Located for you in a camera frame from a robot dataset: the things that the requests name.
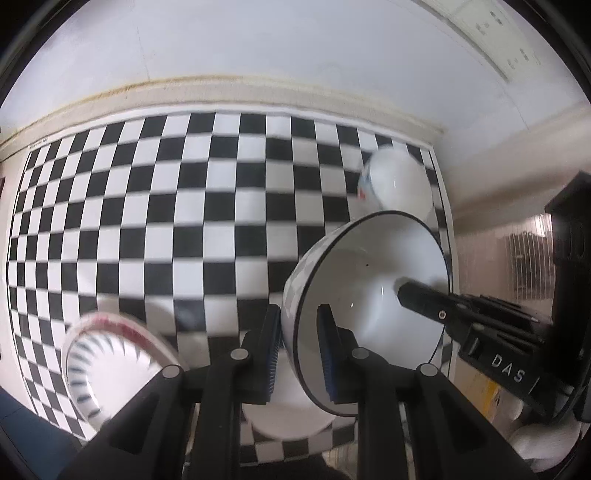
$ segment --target bowl rim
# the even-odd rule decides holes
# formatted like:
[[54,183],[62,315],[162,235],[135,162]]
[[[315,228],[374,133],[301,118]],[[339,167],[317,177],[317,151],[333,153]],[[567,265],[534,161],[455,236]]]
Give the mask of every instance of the bowl rim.
[[[382,216],[382,215],[404,216],[406,218],[409,218],[409,219],[414,220],[417,223],[419,223],[429,233],[429,235],[431,235],[431,237],[433,237],[433,239],[435,240],[435,244],[437,245],[439,251],[441,252],[441,256],[445,260],[445,253],[443,252],[443,248],[441,248],[440,243],[437,241],[437,238],[435,237],[435,235],[433,234],[431,229],[422,220],[418,219],[414,215],[411,215],[410,213],[407,213],[407,212],[402,212],[400,210],[381,210],[379,212],[370,213],[370,214],[365,215],[361,218],[358,218],[357,220],[354,220],[353,222],[351,222],[349,224],[349,226],[347,228],[343,229],[342,232],[339,232],[339,234],[332,240],[331,244],[326,248],[326,250],[324,250],[324,252],[322,252],[318,261],[316,262],[316,264],[312,268],[310,275],[306,279],[306,283],[304,284],[304,288],[302,288],[300,299],[298,301],[297,310],[295,311],[294,333],[293,333],[293,359],[294,359],[293,365],[294,365],[296,377],[300,381],[300,385],[304,389],[304,391],[306,392],[306,395],[308,395],[308,398],[311,399],[311,401],[314,404],[316,404],[318,407],[322,408],[322,410],[324,410],[325,412],[332,413],[333,415],[336,415],[338,417],[356,417],[357,414],[356,413],[338,412],[338,411],[333,410],[330,407],[327,407],[326,405],[324,405],[311,392],[306,381],[304,380],[304,374],[301,371],[300,361],[299,361],[299,357],[298,357],[298,335],[300,333],[299,326],[300,326],[300,319],[301,319],[301,311],[304,306],[303,300],[304,300],[304,298],[306,298],[306,294],[308,292],[308,289],[310,288],[310,284],[312,283],[312,279],[316,275],[316,272],[318,271],[318,269],[322,265],[322,262],[324,261],[326,256],[333,249],[333,247],[339,243],[339,240],[341,238],[343,238],[353,228],[357,227],[359,224],[366,222],[367,220],[370,220],[370,219],[375,218],[377,216]],[[451,282],[450,282],[450,273],[448,270],[447,271],[447,291],[449,292],[450,290],[451,290]],[[433,351],[433,355],[435,354],[435,352],[437,352],[437,348],[439,347],[440,342],[441,342],[441,338],[437,342],[437,346],[435,347],[435,350]]]

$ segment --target wall outlet panel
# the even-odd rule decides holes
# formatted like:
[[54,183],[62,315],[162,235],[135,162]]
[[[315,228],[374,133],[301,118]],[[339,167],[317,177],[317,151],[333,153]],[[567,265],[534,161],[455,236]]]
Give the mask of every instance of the wall outlet panel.
[[503,7],[495,0],[423,0],[463,31],[508,80],[532,75],[540,65]]

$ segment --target electrical outlet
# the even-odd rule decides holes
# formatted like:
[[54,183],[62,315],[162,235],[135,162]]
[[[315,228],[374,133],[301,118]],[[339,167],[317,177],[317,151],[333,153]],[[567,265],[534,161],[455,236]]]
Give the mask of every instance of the electrical outlet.
[[509,80],[540,65],[517,26],[493,0],[471,0],[450,19],[499,67]]

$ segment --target blue surface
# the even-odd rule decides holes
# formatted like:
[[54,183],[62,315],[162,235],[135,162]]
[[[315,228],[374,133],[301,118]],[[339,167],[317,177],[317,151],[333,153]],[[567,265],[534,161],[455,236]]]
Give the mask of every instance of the blue surface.
[[41,480],[54,480],[77,453],[72,435],[36,416],[1,388],[0,427]]

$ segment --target checkerboard pattern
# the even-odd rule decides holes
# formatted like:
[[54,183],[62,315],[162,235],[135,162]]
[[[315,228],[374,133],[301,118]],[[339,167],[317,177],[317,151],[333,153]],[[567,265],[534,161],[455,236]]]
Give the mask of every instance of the checkerboard pattern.
[[[302,116],[195,112],[87,129],[29,154],[8,253],[9,309],[37,413],[76,436],[92,428],[61,379],[68,327],[123,312],[191,367],[209,364],[280,304],[298,259],[362,215],[356,186],[380,145],[407,150],[433,187],[428,226],[446,253],[446,216],[427,149]],[[295,442],[242,425],[243,463],[351,442],[354,420]]]

